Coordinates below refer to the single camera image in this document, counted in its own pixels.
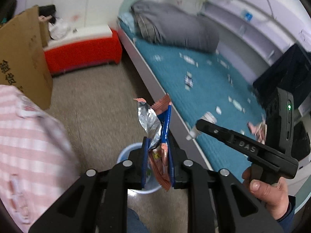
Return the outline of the person's right hand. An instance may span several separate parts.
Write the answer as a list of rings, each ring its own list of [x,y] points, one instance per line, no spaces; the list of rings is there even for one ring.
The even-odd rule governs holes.
[[[270,185],[260,180],[251,180],[251,168],[248,167],[242,174],[243,185],[257,199],[263,201],[266,209],[275,220],[283,217],[289,206],[288,185],[281,177],[276,184]]]

